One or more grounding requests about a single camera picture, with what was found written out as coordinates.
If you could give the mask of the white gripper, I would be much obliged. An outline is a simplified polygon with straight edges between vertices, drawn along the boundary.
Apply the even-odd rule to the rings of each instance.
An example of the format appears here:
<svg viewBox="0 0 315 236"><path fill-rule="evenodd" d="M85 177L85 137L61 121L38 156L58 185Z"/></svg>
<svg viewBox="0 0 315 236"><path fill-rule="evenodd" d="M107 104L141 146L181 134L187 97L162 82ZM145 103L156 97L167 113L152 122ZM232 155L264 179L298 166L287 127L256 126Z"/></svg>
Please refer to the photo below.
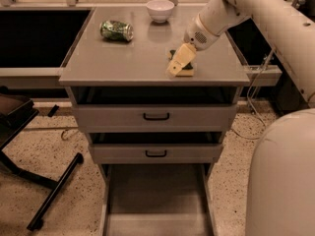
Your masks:
<svg viewBox="0 0 315 236"><path fill-rule="evenodd" d="M177 77L177 74L196 57L198 51L205 50L219 39L217 23L211 15L199 13L189 23L183 36L183 43L177 50L173 58L169 60L166 74Z"/></svg>

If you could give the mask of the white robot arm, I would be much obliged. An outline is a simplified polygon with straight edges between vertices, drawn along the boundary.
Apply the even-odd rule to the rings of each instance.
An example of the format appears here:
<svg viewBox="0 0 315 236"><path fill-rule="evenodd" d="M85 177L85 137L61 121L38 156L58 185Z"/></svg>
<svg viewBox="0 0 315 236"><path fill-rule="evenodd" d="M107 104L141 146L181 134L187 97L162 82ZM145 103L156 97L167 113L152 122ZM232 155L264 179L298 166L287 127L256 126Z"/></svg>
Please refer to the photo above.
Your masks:
<svg viewBox="0 0 315 236"><path fill-rule="evenodd" d="M167 67L177 76L228 28L251 18L288 65L310 104L315 93L315 25L284 0L210 0L184 34ZM315 109L271 124L254 149L248 181L246 236L315 236Z"/></svg>

